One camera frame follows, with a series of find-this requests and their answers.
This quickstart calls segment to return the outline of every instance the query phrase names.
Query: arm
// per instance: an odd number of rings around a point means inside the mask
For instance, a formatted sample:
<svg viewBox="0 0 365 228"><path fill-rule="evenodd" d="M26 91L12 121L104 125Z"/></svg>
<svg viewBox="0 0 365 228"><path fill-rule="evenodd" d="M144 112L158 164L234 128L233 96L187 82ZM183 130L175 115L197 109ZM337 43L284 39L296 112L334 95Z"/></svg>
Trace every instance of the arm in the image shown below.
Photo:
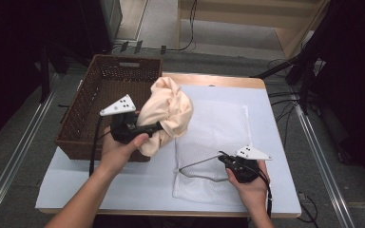
<svg viewBox="0 0 365 228"><path fill-rule="evenodd" d="M46 227L91 227L112 180L121 172L132 152L147 139L148 135L142 134L129 144L121 144L114 141L111 134L106 134L99 166Z"/></svg>
<svg viewBox="0 0 365 228"><path fill-rule="evenodd" d="M266 172L265 161L259 161L259 169L268 178L268 173ZM239 191L240 199L250 214L251 220L254 221L256 227L274 227L272 221L266 214L266 185L261 178L257 178L249 183L239 183L230 169L226 169L229 181L237 188Z"/></svg>

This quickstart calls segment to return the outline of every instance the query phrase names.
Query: person's left hand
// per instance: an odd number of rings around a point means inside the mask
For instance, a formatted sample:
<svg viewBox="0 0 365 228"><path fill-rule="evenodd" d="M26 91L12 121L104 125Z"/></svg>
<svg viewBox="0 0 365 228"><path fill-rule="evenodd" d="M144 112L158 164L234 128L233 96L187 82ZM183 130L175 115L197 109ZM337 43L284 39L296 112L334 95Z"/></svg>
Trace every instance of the person's left hand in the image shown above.
<svg viewBox="0 0 365 228"><path fill-rule="evenodd" d="M105 129L105 134L109 131L108 126ZM128 162L132 152L146 143L148 139L149 136L144 133L135 137L129 144L122 144L114 141L110 133L106 134L104 136L102 158L99 167L114 178Z"/></svg>

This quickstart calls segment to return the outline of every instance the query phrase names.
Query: beige cloth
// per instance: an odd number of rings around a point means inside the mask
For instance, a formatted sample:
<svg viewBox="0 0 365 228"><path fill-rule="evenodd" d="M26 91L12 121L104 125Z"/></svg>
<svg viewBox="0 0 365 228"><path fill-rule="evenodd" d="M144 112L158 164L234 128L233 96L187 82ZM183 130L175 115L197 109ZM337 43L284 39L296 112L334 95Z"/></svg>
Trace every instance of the beige cloth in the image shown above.
<svg viewBox="0 0 365 228"><path fill-rule="evenodd" d="M139 149L148 157L152 157L159 148L186 132L194 110L191 100L171 78L160 77L150 89L152 95L144 104L137 125L159 121L163 130L155 132Z"/></svg>

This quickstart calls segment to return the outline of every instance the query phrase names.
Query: wooden desk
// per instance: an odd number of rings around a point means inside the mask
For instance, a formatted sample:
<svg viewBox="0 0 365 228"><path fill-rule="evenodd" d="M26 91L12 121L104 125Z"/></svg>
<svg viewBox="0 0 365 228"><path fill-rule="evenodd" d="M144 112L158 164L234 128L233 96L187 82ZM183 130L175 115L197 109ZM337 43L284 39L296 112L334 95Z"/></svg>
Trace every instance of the wooden desk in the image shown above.
<svg viewBox="0 0 365 228"><path fill-rule="evenodd" d="M179 0L181 20L189 20L194 0ZM292 58L308 32L317 27L329 0L198 0L195 20L276 28L286 58Z"/></svg>
<svg viewBox="0 0 365 228"><path fill-rule="evenodd" d="M249 106L253 144L274 158L267 162L274 197L272 216L298 217L301 209L297 191L263 81L200 74L164 73L163 76L170 77L182 85L182 90L193 101L214 99ZM57 148L42 182L35 207L44 213L58 212L87 180L88 164L89 161L70 160ZM176 168L175 145L172 142L161 148L150 162L129 162L111 183L99 213L195 217L248 216L242 205L214 205L173 198ZM237 191L226 194L237 194Z"/></svg>

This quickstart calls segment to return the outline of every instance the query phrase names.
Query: basket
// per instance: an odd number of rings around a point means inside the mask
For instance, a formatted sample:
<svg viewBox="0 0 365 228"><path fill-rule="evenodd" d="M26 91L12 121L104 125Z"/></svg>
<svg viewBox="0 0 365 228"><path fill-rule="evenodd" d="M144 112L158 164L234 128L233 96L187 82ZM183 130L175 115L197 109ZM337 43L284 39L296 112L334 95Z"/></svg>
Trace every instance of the basket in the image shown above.
<svg viewBox="0 0 365 228"><path fill-rule="evenodd" d="M162 76L162 59L127 58L110 55L94 56L85 79L64 118L55 143L72 160L90 160L100 110L128 94L137 110L151 95L150 87ZM99 136L112 117L103 117ZM101 158L103 141L97 141L95 160ZM149 162L139 150L130 162Z"/></svg>

